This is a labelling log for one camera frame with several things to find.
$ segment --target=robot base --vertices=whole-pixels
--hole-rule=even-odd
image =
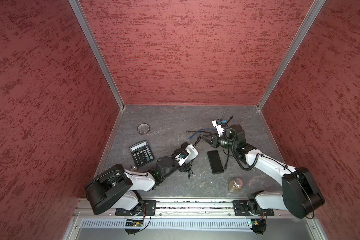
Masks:
[[[232,201],[233,203],[233,209],[235,211],[235,216],[245,216],[245,217],[251,217],[251,216],[262,216],[261,214],[252,214],[248,211],[248,209],[246,208],[247,206],[247,200],[234,200]],[[275,215],[275,213],[273,212],[273,209],[264,209],[263,210],[265,212],[265,215],[268,217],[272,217]]]
[[[144,214],[143,207],[145,208],[145,211],[147,213],[149,213],[151,216],[154,216],[155,210],[156,210],[156,200],[143,200],[143,204],[141,206],[141,212],[127,211],[125,209],[117,208],[115,211],[115,215],[116,216],[142,216]]]

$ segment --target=calculator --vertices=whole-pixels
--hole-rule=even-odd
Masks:
[[[136,143],[132,147],[129,147],[129,150],[131,151],[136,167],[141,167],[144,164],[155,160],[147,141]]]

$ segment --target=cable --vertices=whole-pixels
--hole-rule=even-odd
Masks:
[[[259,160],[259,154],[256,154],[252,165],[249,166],[249,165],[245,162],[245,164],[246,164],[248,167],[243,167],[243,166],[241,165],[240,160],[237,159],[237,156],[236,156],[236,153],[235,153],[235,141],[236,141],[236,139],[233,140],[233,142],[232,142],[232,149],[231,149],[231,150],[232,150],[233,157],[235,158],[236,162],[239,164],[239,167],[240,167],[242,170],[244,170],[244,171],[252,170],[252,169],[254,168],[254,166],[256,165],[257,161]]]
[[[225,165],[224,165],[224,170],[227,170],[228,159],[229,159],[229,148],[228,148],[228,153],[227,153],[227,161],[225,162]]]
[[[145,210],[145,207],[143,207],[143,208],[144,208],[144,211],[129,211],[129,212],[137,212],[137,213],[143,212],[144,214],[148,214],[148,215],[149,215],[149,222],[148,222],[148,224],[147,224],[143,229],[140,229],[139,231],[133,233],[134,235],[135,235],[136,233],[138,233],[138,232],[141,232],[141,231],[144,230],[145,228],[147,228],[148,225],[151,223],[151,215],[149,214],[149,212],[147,212],[147,211]]]
[[[187,131],[185,131],[185,132],[204,132],[204,133],[209,133],[209,134],[212,134],[213,132],[206,132],[206,131],[189,131],[189,130],[187,130]]]
[[[199,136],[197,136],[197,140],[196,140],[194,146],[196,146],[200,142],[200,140],[202,139],[202,135],[205,135],[205,133],[202,133]]]
[[[190,178],[191,178],[191,175],[193,174],[193,171],[192,171],[192,169],[191,169],[191,167],[192,167],[192,162],[193,162],[193,160],[190,161],[189,163],[187,163],[187,164],[185,165],[185,168],[184,168],[184,171],[183,171],[183,172],[187,172],[187,173],[188,173],[188,179],[190,179]]]
[[[300,184],[298,178],[293,174],[293,172],[292,172],[291,170],[288,169],[288,165],[282,165],[279,161],[277,161],[277,160],[275,160],[275,159],[273,159],[273,158],[270,158],[270,157],[266,157],[266,156],[264,156],[264,154],[261,154],[261,156],[277,162],[280,166],[282,166],[284,169],[287,169],[287,170],[293,175],[293,177],[296,179],[296,181],[298,182],[299,186],[301,187],[301,189],[303,190],[303,192],[304,192],[305,195],[307,196],[307,198],[308,198],[308,200],[309,200],[309,203],[311,204],[311,207],[312,207],[312,218],[307,217],[307,215],[306,215],[305,217],[308,218],[308,219],[313,219],[313,218],[315,217],[315,209],[313,208],[313,204],[312,204],[311,198],[308,196],[307,191],[306,191],[306,190],[302,187],[302,185]]]
[[[223,152],[225,153],[225,155],[228,155],[228,153],[226,153],[224,150],[225,149],[229,149],[229,148],[227,148],[227,147],[223,147]]]
[[[231,116],[225,124],[228,125],[229,121],[231,121],[232,118],[233,116]]]
[[[224,128],[224,129],[229,129],[231,132],[233,132],[233,137],[228,138],[228,137],[226,136],[226,131],[224,131],[224,137],[227,139],[228,142],[232,142],[233,140],[236,139],[237,134],[236,134],[236,130],[235,130],[235,129],[233,129],[232,127],[227,127],[227,126],[223,126],[223,125],[222,125],[221,127]]]
[[[125,172],[125,171],[124,171],[124,173],[129,174],[129,175],[131,175],[131,176],[134,176],[134,175],[136,175],[136,176],[143,176],[143,177],[147,177],[147,176],[148,176],[148,172],[145,172],[145,175],[134,174],[134,173],[129,173],[129,172]]]
[[[172,156],[164,156],[164,157],[176,157],[178,154],[176,154],[176,155],[172,155]]]
[[[189,137],[189,140],[192,139],[192,137],[194,137],[198,132],[202,131],[202,130],[216,130],[216,128],[203,128],[203,129],[199,129],[197,132],[195,132],[192,136]]]

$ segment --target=mounting plate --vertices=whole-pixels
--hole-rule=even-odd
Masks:
[[[156,200],[143,200],[143,207],[145,207],[145,211],[149,213],[151,216],[155,215],[156,210]],[[116,216],[142,216],[143,212],[139,212],[136,214],[136,212],[127,211],[125,209],[116,209],[115,211]]]
[[[243,206],[247,205],[247,200],[234,200],[232,201],[233,203],[233,209],[235,211],[235,216],[251,216],[251,217],[256,217],[254,215],[252,215],[250,212],[245,211]],[[275,213],[273,212],[273,209],[266,209],[265,210],[265,215],[269,216],[269,217],[273,217],[275,215]]]

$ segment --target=glass jar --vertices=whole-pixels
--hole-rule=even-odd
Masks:
[[[240,178],[235,178],[230,181],[228,184],[229,192],[239,192],[243,188],[243,180]]]

